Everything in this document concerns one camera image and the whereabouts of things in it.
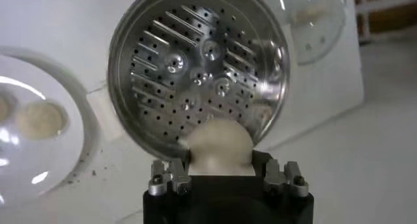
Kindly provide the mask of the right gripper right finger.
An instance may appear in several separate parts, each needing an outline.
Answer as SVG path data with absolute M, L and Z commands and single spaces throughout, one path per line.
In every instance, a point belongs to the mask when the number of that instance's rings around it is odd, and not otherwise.
M 283 170 L 269 153 L 254 150 L 252 166 L 256 176 L 263 179 L 264 190 L 272 195 L 288 194 L 304 198 L 309 195 L 309 184 L 302 176 L 296 161 L 288 161 Z

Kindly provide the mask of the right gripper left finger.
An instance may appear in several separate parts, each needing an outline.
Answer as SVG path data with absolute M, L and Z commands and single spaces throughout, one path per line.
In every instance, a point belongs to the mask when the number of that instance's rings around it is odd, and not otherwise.
M 171 190 L 180 196 L 188 195 L 192 189 L 192 178 L 188 174 L 189 166 L 189 150 L 186 150 L 181 158 L 154 160 L 151 165 L 148 194 L 163 196 Z

